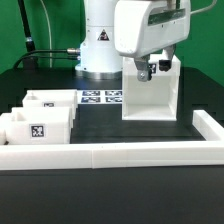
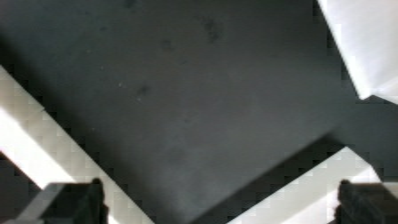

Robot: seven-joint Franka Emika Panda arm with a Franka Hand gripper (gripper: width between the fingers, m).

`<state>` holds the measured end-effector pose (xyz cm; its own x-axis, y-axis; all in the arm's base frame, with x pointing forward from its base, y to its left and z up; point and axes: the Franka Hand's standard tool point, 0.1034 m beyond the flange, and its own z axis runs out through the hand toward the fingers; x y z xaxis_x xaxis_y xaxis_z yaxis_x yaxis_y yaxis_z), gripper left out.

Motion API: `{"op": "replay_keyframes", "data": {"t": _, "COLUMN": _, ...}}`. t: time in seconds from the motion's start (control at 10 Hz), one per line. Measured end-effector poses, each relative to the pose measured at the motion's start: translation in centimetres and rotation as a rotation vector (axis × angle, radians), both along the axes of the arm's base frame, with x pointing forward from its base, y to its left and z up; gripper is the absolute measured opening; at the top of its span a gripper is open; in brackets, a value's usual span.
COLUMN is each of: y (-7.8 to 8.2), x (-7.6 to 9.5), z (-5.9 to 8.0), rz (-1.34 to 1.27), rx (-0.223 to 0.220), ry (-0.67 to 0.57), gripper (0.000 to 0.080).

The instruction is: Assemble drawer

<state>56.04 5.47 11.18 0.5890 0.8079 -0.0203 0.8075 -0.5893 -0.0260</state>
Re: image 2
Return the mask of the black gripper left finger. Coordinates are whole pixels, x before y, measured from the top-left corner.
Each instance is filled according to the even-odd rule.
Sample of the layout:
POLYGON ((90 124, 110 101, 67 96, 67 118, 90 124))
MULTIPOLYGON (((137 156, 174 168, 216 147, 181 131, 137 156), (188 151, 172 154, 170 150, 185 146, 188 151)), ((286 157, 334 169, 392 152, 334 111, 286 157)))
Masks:
POLYGON ((32 199, 16 224, 108 224, 103 183, 51 183, 32 199))

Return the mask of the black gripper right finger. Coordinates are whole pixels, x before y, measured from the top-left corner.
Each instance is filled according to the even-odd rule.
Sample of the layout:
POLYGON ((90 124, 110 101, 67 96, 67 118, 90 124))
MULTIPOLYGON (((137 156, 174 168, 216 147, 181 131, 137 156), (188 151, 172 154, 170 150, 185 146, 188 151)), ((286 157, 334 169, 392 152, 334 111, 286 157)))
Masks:
POLYGON ((398 224, 398 182, 343 180, 337 201, 336 224, 398 224))

